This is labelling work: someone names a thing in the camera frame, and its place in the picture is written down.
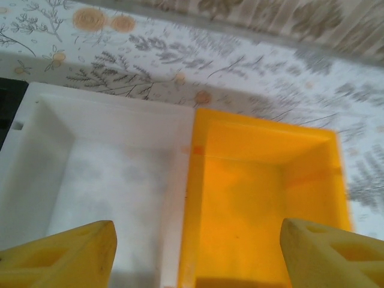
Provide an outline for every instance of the orange flower print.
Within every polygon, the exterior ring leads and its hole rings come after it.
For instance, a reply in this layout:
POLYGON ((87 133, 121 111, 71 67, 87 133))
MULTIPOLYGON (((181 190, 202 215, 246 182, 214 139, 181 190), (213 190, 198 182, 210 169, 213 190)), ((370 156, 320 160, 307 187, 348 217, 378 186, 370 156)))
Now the orange flower print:
POLYGON ((205 90, 201 90, 198 93, 196 93, 196 96, 194 97, 194 101, 196 102, 196 105, 209 104, 212 101, 212 95, 205 90))
POLYGON ((182 72, 176 73, 175 78, 173 78, 176 84, 184 85, 185 84, 185 74, 182 72))
POLYGON ((107 16, 95 8, 82 8, 73 14, 73 25, 84 31, 96 32, 104 28, 107 16))
POLYGON ((306 87, 307 89, 312 89, 312 88, 313 88, 313 83, 312 83, 312 82, 307 82, 307 83, 305 84, 305 87, 306 87))
POLYGON ((124 15, 114 17, 110 24, 113 30, 120 33, 131 32, 134 29, 135 25, 136 23, 132 17, 124 15))
POLYGON ((26 67, 22 61, 20 60, 17 60, 17 61, 20 64, 20 66, 16 67, 14 69, 14 72, 18 75, 24 74, 24 73, 31 75, 31 72, 29 72, 29 70, 32 69, 32 67, 26 67))
POLYGON ((54 61, 59 61, 59 62, 64 61, 64 59, 65 59, 65 54, 62 53, 62 52, 55 53, 55 54, 53 54, 52 59, 53 59, 54 61))
POLYGON ((350 156, 357 156, 357 155, 359 155, 359 151, 357 149, 355 149, 355 148, 349 148, 348 149, 348 154, 350 156))

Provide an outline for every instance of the container bottom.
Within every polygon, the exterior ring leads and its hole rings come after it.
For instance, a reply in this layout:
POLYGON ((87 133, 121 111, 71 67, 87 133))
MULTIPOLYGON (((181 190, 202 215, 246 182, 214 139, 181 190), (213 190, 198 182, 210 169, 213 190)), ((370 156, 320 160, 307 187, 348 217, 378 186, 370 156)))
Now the container bottom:
POLYGON ((47 234, 113 220, 118 249, 109 287, 152 287, 170 151, 77 139, 47 234))
POLYGON ((206 157, 196 287, 284 287, 283 184, 282 166, 206 157))

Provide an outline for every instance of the container wall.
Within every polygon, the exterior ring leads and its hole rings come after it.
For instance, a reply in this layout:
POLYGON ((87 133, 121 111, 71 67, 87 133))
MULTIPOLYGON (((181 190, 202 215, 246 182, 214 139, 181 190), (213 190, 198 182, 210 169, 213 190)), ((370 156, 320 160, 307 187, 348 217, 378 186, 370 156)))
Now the container wall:
POLYGON ((296 157, 284 167, 287 215, 339 227, 338 194, 329 142, 296 157))
POLYGON ((206 154, 279 165, 291 161, 321 141, 319 137, 282 129, 212 121, 209 124, 206 154))
POLYGON ((0 249, 44 237, 74 137, 40 101, 0 189, 0 249))
POLYGON ((174 286, 178 278, 179 255, 185 206, 185 189, 190 161, 193 110, 179 119, 176 137, 174 137, 172 160, 169 172, 169 185, 164 195, 163 213, 160 231, 160 253, 158 265, 161 271, 157 283, 160 287, 174 286))
POLYGON ((134 104, 128 109, 52 95, 46 101, 76 138, 149 149, 173 148, 179 115, 167 115, 161 109, 147 111, 134 104))

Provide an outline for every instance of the yellow plastic part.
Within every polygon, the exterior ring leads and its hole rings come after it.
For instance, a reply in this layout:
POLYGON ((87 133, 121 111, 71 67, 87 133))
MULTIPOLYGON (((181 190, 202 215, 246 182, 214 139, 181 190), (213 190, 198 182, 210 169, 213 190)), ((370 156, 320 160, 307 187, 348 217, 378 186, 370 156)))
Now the yellow plastic part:
POLYGON ((280 245, 294 288, 384 287, 384 241, 285 219, 280 245))
POLYGON ((106 288, 116 246, 99 221, 0 251, 0 288, 106 288))
POLYGON ((336 135, 199 109, 179 288, 283 288, 284 218, 350 230, 336 135))

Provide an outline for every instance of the fern print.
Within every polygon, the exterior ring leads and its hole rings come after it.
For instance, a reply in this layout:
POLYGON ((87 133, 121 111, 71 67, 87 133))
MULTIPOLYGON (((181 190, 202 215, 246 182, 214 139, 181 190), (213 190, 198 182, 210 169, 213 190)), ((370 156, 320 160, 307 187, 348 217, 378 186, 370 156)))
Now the fern print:
POLYGON ((189 36, 198 49, 217 53, 222 58, 228 57, 241 46, 239 39, 232 35, 217 34, 199 28, 190 28, 189 36))
POLYGON ((303 61, 306 69, 313 74, 328 75, 334 64, 329 57, 307 49, 298 49, 293 55, 303 61))
POLYGON ((108 51, 95 56, 89 71, 80 69, 67 76, 67 79, 96 92, 143 100, 148 100, 155 83, 162 83, 154 81, 144 68, 130 65, 124 55, 114 55, 108 51))
POLYGON ((373 212, 384 212, 384 149, 374 145, 356 166, 358 173, 349 182, 349 199, 373 212))
POLYGON ((367 123, 364 119, 360 120, 357 123, 350 124, 347 127, 342 128, 338 131, 344 143, 357 141, 365 137, 366 132, 367 123))
POLYGON ((247 57, 245 55, 242 55, 238 57, 235 61, 233 61, 230 65, 212 72, 208 76, 208 78, 210 78, 216 73, 225 72, 225 73, 231 73, 241 78, 247 79, 248 76, 243 71, 243 69, 256 71, 261 76, 263 76, 265 72, 262 70, 262 59, 263 59, 263 56, 260 56, 259 58, 248 62, 246 61, 247 57))
POLYGON ((135 48, 144 52, 156 52, 162 64, 182 63, 185 68, 204 70, 211 67, 212 60, 198 58, 197 48, 191 45, 184 45, 179 42, 166 43, 158 37, 134 36, 130 35, 129 41, 135 48))
POLYGON ((29 47, 25 46, 21 42, 18 42, 17 40, 5 35, 4 33, 6 31, 8 31, 8 27, 3 23, 0 26, 0 46, 1 47, 2 46, 8 47, 9 45, 19 44, 19 45, 23 46, 24 48, 28 49, 36 57, 36 54, 29 47))
POLYGON ((344 97, 356 103, 369 103, 374 107, 384 106, 384 89, 377 89, 370 84, 363 84, 360 87, 354 83, 345 83, 335 90, 337 97, 344 97))
POLYGON ((92 44, 92 47, 120 46, 127 42, 123 39, 114 39, 115 34, 115 31, 105 31, 105 29, 96 32, 77 32, 72 34, 76 36, 73 44, 76 44, 79 39, 84 44, 92 44))
POLYGON ((58 34, 58 29, 64 19, 58 17, 58 8, 62 7, 65 10, 69 10, 71 2, 69 0, 45 0, 40 1, 39 3, 31 2, 27 5, 27 8, 23 10, 26 13, 20 14, 19 17, 16 17, 17 21, 12 22, 12 31, 14 33, 21 32, 24 34, 31 34, 35 31, 43 32, 50 35, 56 36, 56 38, 62 42, 61 37, 58 34), (29 12, 38 11, 42 16, 44 16, 49 24, 46 25, 44 22, 39 23, 39 18, 37 17, 28 17, 29 12))

